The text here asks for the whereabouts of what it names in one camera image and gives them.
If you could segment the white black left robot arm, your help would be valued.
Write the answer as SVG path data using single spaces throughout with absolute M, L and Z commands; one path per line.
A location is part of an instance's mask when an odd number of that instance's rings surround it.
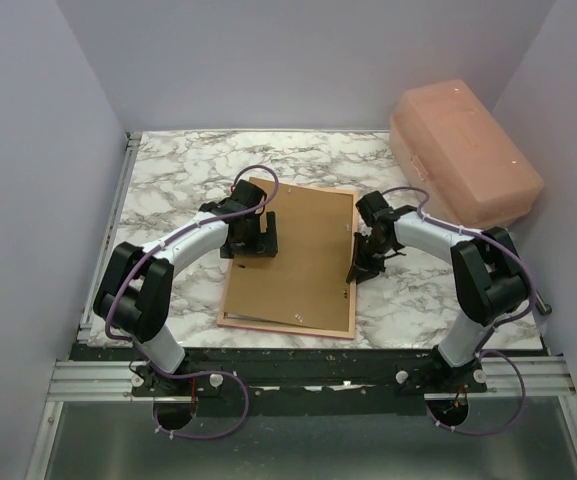
M 209 202 L 184 226 L 143 246 L 115 247 L 93 302 L 106 326 L 127 338 L 156 367 L 155 382 L 169 395 L 190 380 L 184 348 L 166 326 L 173 280 L 205 254 L 273 258 L 278 253 L 277 218 L 232 200 Z

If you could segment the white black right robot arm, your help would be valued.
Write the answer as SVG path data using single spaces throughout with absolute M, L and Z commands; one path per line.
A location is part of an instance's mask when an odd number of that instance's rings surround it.
M 356 203 L 368 234 L 356 233 L 348 283 L 360 284 L 385 271 L 389 256 L 414 248 L 452 266 L 460 310 L 449 333 L 433 348 L 426 368 L 430 384 L 448 392 L 464 380 L 483 344 L 530 298 L 533 288 L 507 232 L 467 230 L 420 214 L 410 205 Z

